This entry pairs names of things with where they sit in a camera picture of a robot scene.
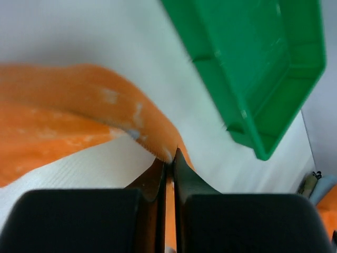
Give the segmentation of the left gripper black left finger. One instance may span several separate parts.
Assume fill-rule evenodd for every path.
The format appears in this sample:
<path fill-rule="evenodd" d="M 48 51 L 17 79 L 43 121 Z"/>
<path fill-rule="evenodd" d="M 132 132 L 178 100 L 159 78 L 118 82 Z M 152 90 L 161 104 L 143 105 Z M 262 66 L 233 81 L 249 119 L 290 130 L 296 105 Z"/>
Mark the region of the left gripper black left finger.
<path fill-rule="evenodd" d="M 1 252 L 163 252 L 166 164 L 123 189 L 24 193 L 1 232 Z"/>

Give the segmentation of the orange white tie-dye trousers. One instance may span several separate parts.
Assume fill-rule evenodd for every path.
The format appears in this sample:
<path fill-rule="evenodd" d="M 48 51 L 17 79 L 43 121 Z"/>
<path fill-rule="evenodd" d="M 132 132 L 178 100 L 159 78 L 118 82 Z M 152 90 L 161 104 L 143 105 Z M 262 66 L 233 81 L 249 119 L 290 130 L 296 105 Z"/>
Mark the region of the orange white tie-dye trousers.
<path fill-rule="evenodd" d="M 62 68 L 1 67 L 1 99 L 80 115 L 130 134 L 166 164 L 165 245 L 176 247 L 174 184 L 167 176 L 184 142 L 170 120 L 136 86 L 118 74 L 92 65 Z"/>

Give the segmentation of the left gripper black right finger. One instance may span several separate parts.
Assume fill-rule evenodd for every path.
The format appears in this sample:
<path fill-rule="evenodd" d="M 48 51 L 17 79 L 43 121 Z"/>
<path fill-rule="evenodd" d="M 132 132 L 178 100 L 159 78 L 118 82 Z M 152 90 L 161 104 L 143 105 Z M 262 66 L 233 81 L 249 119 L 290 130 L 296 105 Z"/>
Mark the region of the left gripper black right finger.
<path fill-rule="evenodd" d="M 220 193 L 177 150 L 173 162 L 178 252 L 331 252 L 314 206 L 298 194 Z"/>

